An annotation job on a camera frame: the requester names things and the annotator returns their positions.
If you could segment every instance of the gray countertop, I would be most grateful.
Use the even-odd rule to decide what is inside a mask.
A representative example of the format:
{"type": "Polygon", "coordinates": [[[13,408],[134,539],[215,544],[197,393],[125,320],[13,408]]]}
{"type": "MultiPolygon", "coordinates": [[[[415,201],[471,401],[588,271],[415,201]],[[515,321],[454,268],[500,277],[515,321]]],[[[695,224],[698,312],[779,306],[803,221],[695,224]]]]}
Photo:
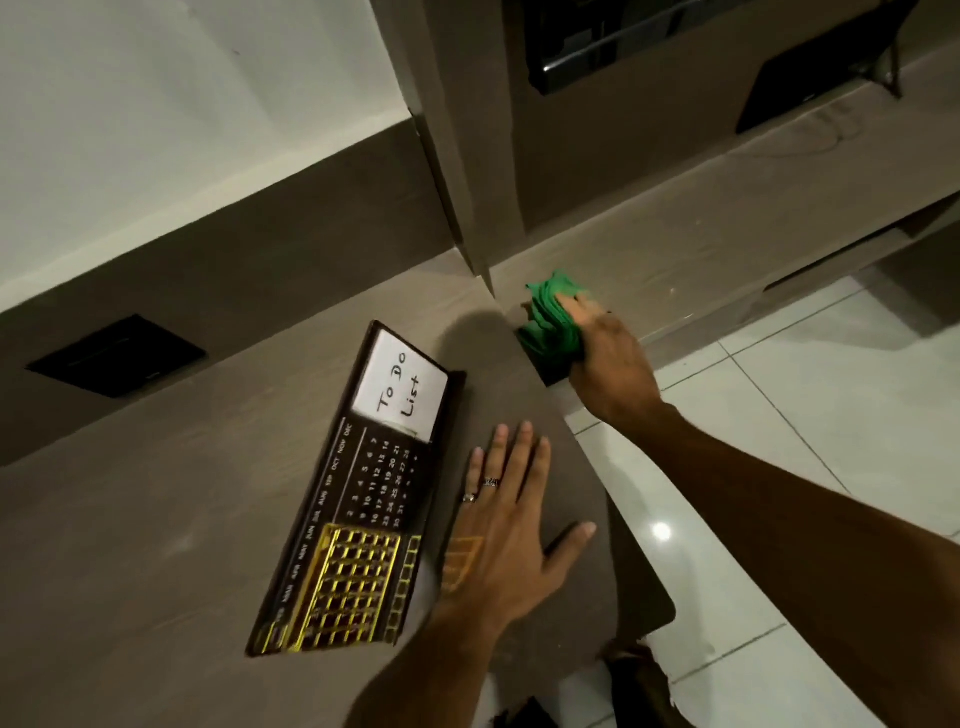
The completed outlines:
{"type": "Polygon", "coordinates": [[[501,700],[673,618],[496,302],[451,251],[0,470],[11,725],[342,722],[393,648],[243,651],[372,319],[468,372],[405,639],[435,593],[469,449],[523,419],[554,444],[544,542],[578,520],[600,529],[566,587],[498,647],[501,700]]]}

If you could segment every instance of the white wall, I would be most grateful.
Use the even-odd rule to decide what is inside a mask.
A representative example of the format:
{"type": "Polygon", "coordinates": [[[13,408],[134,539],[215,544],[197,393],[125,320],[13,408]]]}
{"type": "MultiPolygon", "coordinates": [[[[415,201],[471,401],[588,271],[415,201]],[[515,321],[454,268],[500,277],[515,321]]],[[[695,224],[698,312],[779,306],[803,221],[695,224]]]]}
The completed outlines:
{"type": "Polygon", "coordinates": [[[6,0],[0,310],[407,116],[367,0],[6,0]]]}

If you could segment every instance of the yellow grid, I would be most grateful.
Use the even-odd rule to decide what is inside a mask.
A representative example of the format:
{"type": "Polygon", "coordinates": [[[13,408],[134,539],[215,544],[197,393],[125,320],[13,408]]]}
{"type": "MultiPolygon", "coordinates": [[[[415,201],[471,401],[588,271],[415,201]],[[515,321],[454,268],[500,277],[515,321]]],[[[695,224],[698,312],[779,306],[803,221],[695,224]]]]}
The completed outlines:
{"type": "Polygon", "coordinates": [[[325,525],[320,541],[329,544],[324,565],[313,582],[300,633],[289,649],[327,649],[371,642],[400,539],[388,531],[325,525]]]}
{"type": "Polygon", "coordinates": [[[407,544],[407,554],[403,557],[403,568],[400,570],[400,580],[396,584],[394,603],[387,615],[387,628],[383,633],[383,641],[396,644],[400,636],[400,625],[403,622],[403,608],[407,595],[413,591],[414,569],[417,566],[417,554],[420,553],[420,536],[411,536],[407,544]]]}

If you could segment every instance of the tile grout line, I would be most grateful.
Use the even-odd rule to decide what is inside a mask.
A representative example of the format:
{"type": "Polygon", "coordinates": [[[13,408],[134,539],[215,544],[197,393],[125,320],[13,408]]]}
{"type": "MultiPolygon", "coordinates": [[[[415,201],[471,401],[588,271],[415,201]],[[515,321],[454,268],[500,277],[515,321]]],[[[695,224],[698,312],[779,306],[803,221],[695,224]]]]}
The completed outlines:
{"type": "Polygon", "coordinates": [[[713,665],[716,665],[717,663],[721,662],[722,660],[726,660],[728,657],[730,657],[731,655],[733,655],[735,652],[739,652],[741,649],[743,649],[743,648],[745,648],[745,647],[749,647],[749,646],[750,646],[751,644],[753,644],[753,643],[759,642],[759,641],[762,640],[764,637],[767,637],[768,635],[772,635],[774,632],[776,632],[776,631],[779,630],[779,629],[783,629],[783,627],[785,627],[785,626],[787,626],[787,622],[783,622],[782,624],[778,624],[776,627],[773,627],[772,629],[768,629],[768,630],[767,630],[766,632],[764,632],[762,635],[757,635],[756,637],[752,638],[751,640],[746,641],[744,644],[742,644],[742,645],[740,645],[740,646],[738,646],[738,647],[734,647],[734,648],[733,648],[732,650],[730,650],[729,652],[724,652],[722,655],[720,655],[720,657],[716,658],[715,660],[710,660],[710,661],[709,661],[708,663],[706,663],[705,665],[700,665],[699,667],[696,667],[696,668],[692,669],[690,672],[688,672],[688,673],[685,674],[685,675],[681,675],[681,676],[678,677],[676,680],[671,680],[671,681],[670,681],[670,686],[673,687],[673,686],[675,686],[675,685],[679,685],[680,683],[683,682],[683,680],[686,680],[686,678],[692,677],[693,675],[696,675],[696,674],[698,674],[698,673],[700,673],[700,672],[703,672],[703,671],[704,671],[705,669],[707,669],[708,667],[711,667],[711,666],[713,666],[713,665]]]}
{"type": "MultiPolygon", "coordinates": [[[[676,387],[678,384],[683,384],[683,383],[684,383],[685,381],[687,381],[688,379],[693,379],[695,376],[701,375],[701,374],[702,374],[703,372],[705,372],[707,369],[713,369],[713,367],[715,367],[717,364],[723,364],[725,361],[727,361],[727,359],[732,359],[732,358],[733,358],[733,357],[732,357],[730,354],[727,354],[726,356],[724,356],[724,357],[723,357],[722,359],[720,359],[719,361],[714,361],[712,364],[704,367],[704,368],[701,369],[701,370],[698,370],[697,372],[694,372],[692,375],[687,375],[687,376],[685,376],[683,379],[679,379],[678,381],[675,381],[675,382],[674,382],[673,384],[671,384],[670,386],[668,386],[668,387],[663,387],[663,389],[660,390],[660,393],[663,394],[663,393],[666,392],[668,389],[673,389],[673,388],[676,387]]],[[[587,426],[584,427],[583,429],[577,430],[576,432],[573,433],[573,436],[574,436],[574,437],[579,437],[580,435],[582,435],[582,434],[583,434],[584,432],[586,432],[587,430],[593,429],[594,427],[596,427],[596,426],[598,426],[598,425],[602,425],[602,424],[603,424],[603,420],[597,420],[595,423],[590,423],[589,425],[587,425],[587,426]]]]}
{"type": "Polygon", "coordinates": [[[801,441],[802,443],[804,443],[804,445],[806,445],[806,448],[807,448],[808,450],[810,450],[810,452],[813,453],[813,456],[816,457],[817,460],[820,461],[820,464],[823,465],[824,468],[827,469],[827,472],[830,473],[830,475],[833,477],[833,479],[836,480],[836,481],[840,484],[840,487],[843,488],[843,489],[847,492],[847,495],[850,496],[850,497],[853,497],[853,493],[851,492],[850,488],[847,487],[847,485],[844,483],[843,480],[841,480],[839,477],[837,477],[837,473],[835,473],[835,472],[833,471],[833,469],[824,461],[824,459],[820,456],[820,453],[817,452],[815,449],[813,449],[813,448],[810,446],[810,444],[806,441],[806,439],[804,438],[804,436],[803,436],[802,434],[800,434],[800,431],[799,431],[795,426],[793,426],[793,423],[790,422],[789,420],[787,420],[786,415],[784,415],[782,412],[780,412],[780,408],[777,407],[777,406],[774,404],[773,400],[771,400],[769,397],[767,397],[767,393],[764,392],[762,389],[760,389],[760,387],[756,384],[756,382],[753,381],[753,379],[750,377],[750,375],[747,374],[747,371],[746,371],[742,366],[740,366],[740,362],[738,362],[738,361],[736,360],[736,357],[735,357],[735,356],[731,356],[731,359],[733,360],[733,363],[736,364],[736,368],[739,369],[741,372],[743,372],[743,376],[745,376],[745,377],[750,381],[750,383],[754,385],[754,387],[756,388],[756,390],[757,390],[761,395],[763,395],[763,398],[764,398],[765,400],[767,400],[768,402],[770,402],[770,406],[773,407],[773,408],[777,411],[777,414],[780,415],[780,417],[783,419],[783,421],[787,423],[787,426],[789,426],[790,429],[792,429],[792,430],[794,431],[794,434],[796,434],[797,437],[800,438],[800,441],[801,441]]]}
{"type": "MultiPolygon", "coordinates": [[[[830,305],[826,305],[826,306],[824,306],[823,308],[821,308],[820,310],[814,311],[814,312],[811,313],[809,316],[804,316],[802,319],[797,319],[795,322],[793,322],[793,323],[790,324],[789,326],[785,326],[785,327],[783,327],[783,328],[781,328],[781,329],[779,329],[779,330],[777,330],[777,331],[774,331],[772,334],[769,334],[768,336],[764,336],[764,337],[763,337],[762,339],[760,339],[759,341],[755,341],[755,342],[754,342],[753,344],[751,344],[749,347],[744,347],[743,349],[738,349],[736,352],[730,352],[730,351],[727,349],[727,347],[725,347],[725,346],[723,345],[723,339],[726,339],[727,336],[733,336],[733,335],[736,333],[736,331],[733,331],[733,332],[727,334],[727,336],[724,336],[723,339],[717,339],[717,344],[720,345],[720,348],[723,349],[723,351],[727,352],[727,355],[728,355],[728,356],[737,356],[739,353],[743,353],[743,352],[745,352],[746,350],[752,349],[752,348],[755,347],[757,344],[762,344],[762,343],[763,343],[764,341],[766,341],[767,339],[772,339],[772,338],[773,338],[774,336],[776,336],[777,334],[783,333],[783,332],[786,331],[788,328],[792,328],[792,327],[796,326],[797,324],[800,324],[800,323],[806,321],[807,319],[812,319],[812,318],[813,318],[814,316],[816,316],[817,314],[823,313],[824,311],[826,311],[826,310],[828,310],[828,309],[830,309],[830,308],[833,308],[833,307],[836,306],[838,303],[842,303],[842,302],[846,301],[847,299],[853,298],[854,296],[859,296],[861,293],[866,293],[868,290],[870,290],[870,289],[867,288],[866,286],[864,286],[864,287],[861,288],[859,291],[853,291],[853,293],[847,294],[847,295],[844,296],[842,299],[838,299],[837,301],[834,301],[834,302],[831,303],[830,305]]],[[[802,301],[802,300],[803,300],[803,299],[797,299],[794,303],[799,303],[799,302],[802,301]]],[[[778,313],[779,311],[783,311],[783,308],[779,308],[777,311],[772,311],[771,313],[769,313],[769,314],[767,314],[767,315],[768,315],[768,316],[772,316],[774,313],[778,313]]],[[[763,319],[757,319],[756,321],[751,322],[750,324],[747,324],[747,326],[750,326],[751,324],[755,324],[757,321],[763,321],[763,319]]]]}

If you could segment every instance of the calendar numbers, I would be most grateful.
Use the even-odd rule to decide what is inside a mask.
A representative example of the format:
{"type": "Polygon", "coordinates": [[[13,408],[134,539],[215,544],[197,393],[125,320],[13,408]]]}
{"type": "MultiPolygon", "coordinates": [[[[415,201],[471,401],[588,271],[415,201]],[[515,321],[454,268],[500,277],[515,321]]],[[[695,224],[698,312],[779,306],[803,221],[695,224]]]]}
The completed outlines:
{"type": "MultiPolygon", "coordinates": [[[[355,425],[358,433],[363,430],[355,425]]],[[[416,503],[417,465],[428,446],[396,434],[382,436],[368,429],[348,477],[338,518],[346,523],[402,529],[416,503]]]]}

